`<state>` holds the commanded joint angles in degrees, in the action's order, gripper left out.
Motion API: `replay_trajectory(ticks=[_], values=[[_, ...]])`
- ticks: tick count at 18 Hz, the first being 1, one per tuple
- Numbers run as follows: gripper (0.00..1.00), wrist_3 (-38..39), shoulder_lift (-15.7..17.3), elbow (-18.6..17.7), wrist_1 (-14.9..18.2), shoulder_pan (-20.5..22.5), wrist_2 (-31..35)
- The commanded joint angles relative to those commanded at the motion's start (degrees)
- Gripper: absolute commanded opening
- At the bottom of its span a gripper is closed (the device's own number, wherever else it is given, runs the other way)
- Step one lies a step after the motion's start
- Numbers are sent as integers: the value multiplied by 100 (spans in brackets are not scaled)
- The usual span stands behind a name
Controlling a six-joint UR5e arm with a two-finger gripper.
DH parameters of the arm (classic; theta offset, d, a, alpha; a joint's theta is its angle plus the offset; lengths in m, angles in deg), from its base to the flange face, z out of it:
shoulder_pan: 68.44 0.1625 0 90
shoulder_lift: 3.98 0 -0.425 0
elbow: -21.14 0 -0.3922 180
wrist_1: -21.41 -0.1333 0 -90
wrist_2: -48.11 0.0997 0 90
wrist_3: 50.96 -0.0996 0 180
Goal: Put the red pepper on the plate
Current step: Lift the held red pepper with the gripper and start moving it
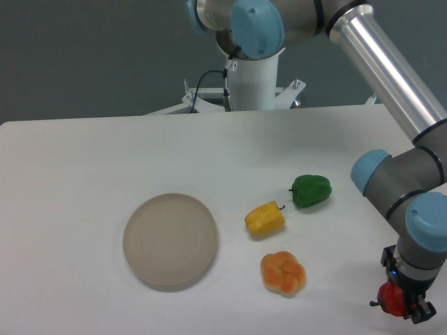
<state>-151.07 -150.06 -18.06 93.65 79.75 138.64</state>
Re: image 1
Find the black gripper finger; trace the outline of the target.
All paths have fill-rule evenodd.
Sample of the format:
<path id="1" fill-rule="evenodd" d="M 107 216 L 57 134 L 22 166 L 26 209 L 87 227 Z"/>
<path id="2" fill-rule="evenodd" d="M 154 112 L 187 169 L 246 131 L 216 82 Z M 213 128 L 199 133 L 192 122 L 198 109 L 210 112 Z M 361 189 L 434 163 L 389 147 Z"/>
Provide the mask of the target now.
<path id="1" fill-rule="evenodd" d="M 405 297 L 404 304 L 406 306 L 406 314 L 403 318 L 411 320 L 415 325 L 426 322 L 437 314 L 433 304 L 425 300 L 425 295 Z"/>

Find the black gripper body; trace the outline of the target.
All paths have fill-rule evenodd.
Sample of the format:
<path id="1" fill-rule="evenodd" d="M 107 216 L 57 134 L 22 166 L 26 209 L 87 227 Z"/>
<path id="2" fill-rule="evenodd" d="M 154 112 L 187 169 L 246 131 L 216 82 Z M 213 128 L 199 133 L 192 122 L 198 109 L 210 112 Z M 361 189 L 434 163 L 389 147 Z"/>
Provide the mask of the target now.
<path id="1" fill-rule="evenodd" d="M 426 292 L 437 277 L 437 269 L 419 269 L 410 265 L 399 254 L 396 245 L 383 249 L 381 265 L 386 269 L 388 280 L 402 290 L 408 307 L 428 305 Z"/>

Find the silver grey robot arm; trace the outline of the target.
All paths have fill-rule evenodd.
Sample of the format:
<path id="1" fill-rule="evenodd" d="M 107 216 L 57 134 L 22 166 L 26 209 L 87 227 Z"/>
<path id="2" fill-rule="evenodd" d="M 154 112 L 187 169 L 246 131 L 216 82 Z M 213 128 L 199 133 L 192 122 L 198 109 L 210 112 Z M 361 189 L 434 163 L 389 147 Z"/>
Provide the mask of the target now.
<path id="1" fill-rule="evenodd" d="M 325 34 L 339 45 L 413 144 L 399 156 L 372 150 L 351 169 L 357 189 L 398 235 L 383 250 L 387 280 L 376 304 L 386 313 L 429 320 L 425 298 L 446 261 L 446 110 L 374 19 L 366 1 L 187 1 L 197 32 L 214 31 L 227 56 L 226 110 L 288 108 L 276 94 L 283 49 Z"/>

